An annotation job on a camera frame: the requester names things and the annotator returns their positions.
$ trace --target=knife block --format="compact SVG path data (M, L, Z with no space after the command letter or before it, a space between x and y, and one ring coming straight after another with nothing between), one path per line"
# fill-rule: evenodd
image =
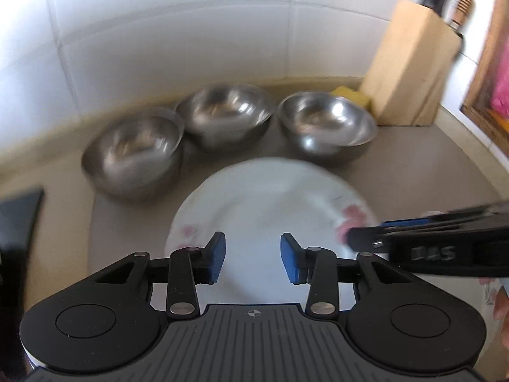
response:
M399 0L360 91L382 126L433 123L461 38L431 9Z

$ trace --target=yellow sponge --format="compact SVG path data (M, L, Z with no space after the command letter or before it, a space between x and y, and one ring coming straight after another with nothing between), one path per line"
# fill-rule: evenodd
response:
M343 98L351 100L357 106L368 111L370 110L371 98L360 91L352 90L346 86L340 86L339 88L334 89L330 94L336 97L342 96Z

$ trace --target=pink object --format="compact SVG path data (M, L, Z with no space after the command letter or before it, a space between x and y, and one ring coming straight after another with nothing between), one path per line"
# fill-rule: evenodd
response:
M198 232L198 230L199 225L184 225L184 227L182 227L181 229L184 238L192 237L194 234Z
M498 65L495 90L491 96L491 107L504 118L509 118L509 39Z
M349 205L342 213L347 220L336 227L336 240L339 244L346 243L346 235L350 228L365 227L367 219L366 214L357 205Z
M479 277L479 284L482 285L482 286L485 285L485 284L489 284L491 282L494 282L494 281L495 281L495 279L491 279L489 277Z

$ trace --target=stainless steel bowl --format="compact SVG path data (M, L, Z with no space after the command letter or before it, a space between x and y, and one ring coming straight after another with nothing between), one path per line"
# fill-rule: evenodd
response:
M260 139L276 104L256 86L216 85L182 99L175 110L195 144L209 152L228 152Z
M377 134L375 119L367 111L325 92L288 96L277 114L284 136L311 158L351 161Z
M112 124L86 148L81 167L95 188L124 202L162 195L182 165L184 122L172 110L147 108Z

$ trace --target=finger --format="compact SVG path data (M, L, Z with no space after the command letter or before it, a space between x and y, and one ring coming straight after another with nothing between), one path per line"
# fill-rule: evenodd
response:
M502 346L509 350L509 316L504 318L504 323L502 324L502 330L500 332L500 340Z
M509 313L509 298L505 288L501 287L495 297L495 306L493 307L493 319L503 319Z

